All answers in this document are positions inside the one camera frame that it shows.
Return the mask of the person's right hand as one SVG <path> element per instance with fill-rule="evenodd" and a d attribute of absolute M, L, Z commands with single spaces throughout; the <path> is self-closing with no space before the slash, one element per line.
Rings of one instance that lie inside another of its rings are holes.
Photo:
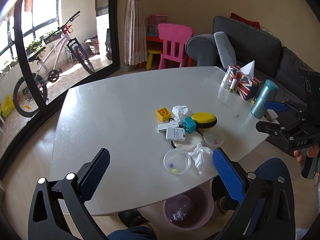
<path fill-rule="evenodd" d="M 319 144 L 316 144 L 316 145 L 313 145 L 311 147 L 309 147 L 306 151 L 306 155 L 309 157 L 309 158 L 315 158 L 317 157 L 319 153 Z M 297 160 L 297 164 L 298 166 L 301 166 L 302 163 L 303 163 L 303 156 L 302 154 L 300 153 L 300 150 L 296 150 L 294 151 L 294 156 Z"/>

